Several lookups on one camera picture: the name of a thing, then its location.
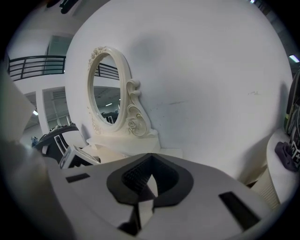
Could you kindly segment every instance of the white vanity table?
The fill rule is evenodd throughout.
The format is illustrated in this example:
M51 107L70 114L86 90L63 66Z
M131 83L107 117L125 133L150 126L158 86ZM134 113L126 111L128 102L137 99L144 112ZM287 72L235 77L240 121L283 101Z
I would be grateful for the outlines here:
M111 68L117 69L117 73L104 64L108 61L114 64L115 67ZM100 85L95 86L97 68L117 76L120 88L101 88L101 81ZM140 83L131 78L128 63L118 50L107 46L94 49L88 63L84 93L94 134L87 140L89 146L83 150L98 156L102 163L141 153L161 153L182 158L181 149L161 148L158 132L151 127L148 115L139 101ZM117 115L117 119L113 123L107 122L103 114L112 112Z

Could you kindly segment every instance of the balcony railing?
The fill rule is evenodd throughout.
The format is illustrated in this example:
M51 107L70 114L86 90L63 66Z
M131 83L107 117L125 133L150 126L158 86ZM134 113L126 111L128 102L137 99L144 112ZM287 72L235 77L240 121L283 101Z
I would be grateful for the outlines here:
M65 56L41 55L9 60L9 75L13 81L28 77L63 74Z
M8 72L13 81L42 75L64 74L65 62L65 56L55 55L16 58L9 60ZM98 65L95 76L119 80L118 69L104 63Z
M118 69L116 67L109 66L104 63L99 63L99 65L95 71L95 76L119 80Z

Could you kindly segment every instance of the black plastic part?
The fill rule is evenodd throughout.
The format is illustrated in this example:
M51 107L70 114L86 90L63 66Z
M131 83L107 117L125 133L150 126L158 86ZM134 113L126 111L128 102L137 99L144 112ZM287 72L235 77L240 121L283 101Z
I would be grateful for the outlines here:
M139 208L138 205L136 204L132 210L129 222L122 223L118 227L118 229L130 235L136 236L141 230L141 221L139 216L140 216Z
M84 165L84 166L91 166L92 164L83 160L81 157L75 155L72 162L70 163L69 168L71 167L80 167L80 165Z
M86 178L89 178L89 177L90 176L87 173L82 173L82 174L79 174L79 175L66 177L66 180L67 180L68 183L71 183L71 182L80 181L80 180L83 180L83 179L86 179Z
M62 136L62 133L69 132L69 131L78 131L78 128L76 126L67 126L67 127L60 127L57 130L54 130L46 135L44 135L37 145L35 145L33 148L37 149L39 152L42 153L43 147L48 146L47 154L43 154L44 157L50 157L54 158L57 163L60 163L60 160L63 156L60 149L58 148L54 138L55 136L60 136L62 143L65 145L67 144L65 139Z
M60 139L61 139L62 143L64 144L65 148L68 149L69 145L67 144L67 142L62 134L60 134Z
M153 208L180 203L194 184L192 175L185 168L157 154L148 153L112 172L107 178L106 185L118 202L136 205L141 201L141 193L151 175L157 183L158 190Z
M60 137L56 136L55 140L56 140L57 144L60 146L60 149L63 151L63 154L64 154L66 152L66 149L65 149L63 143L61 142Z
M61 4L61 13L66 14L77 2L78 0L64 0Z
M257 224L260 219L233 192L220 194L222 202L245 230Z

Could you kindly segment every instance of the white ceiling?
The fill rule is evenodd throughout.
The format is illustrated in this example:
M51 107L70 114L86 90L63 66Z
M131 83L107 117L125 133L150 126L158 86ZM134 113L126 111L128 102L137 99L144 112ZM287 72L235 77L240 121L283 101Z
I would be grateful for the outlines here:
M120 88L103 88L94 86L94 96L97 107L118 102L120 99Z
M94 87L94 96L98 107L103 107L109 103L118 102L120 99L120 88L103 88ZM37 100L36 94L31 93L26 95L27 99L36 107ZM44 92L44 104L47 120L52 121L56 119L56 115L59 118L65 117L69 114L68 105L66 99L65 88L59 88L55 90L49 90ZM39 124L38 116L32 114L26 128L30 128Z

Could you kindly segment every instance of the ornate mirror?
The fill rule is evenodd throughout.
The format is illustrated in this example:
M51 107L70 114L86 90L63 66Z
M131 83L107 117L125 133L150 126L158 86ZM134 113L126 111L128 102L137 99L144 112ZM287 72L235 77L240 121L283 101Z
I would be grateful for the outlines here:
M95 130L87 142L132 156L142 152L182 155L181 150L161 149L158 132L151 128L139 102L140 82L131 79L123 54L111 47L95 48L88 64L87 110Z

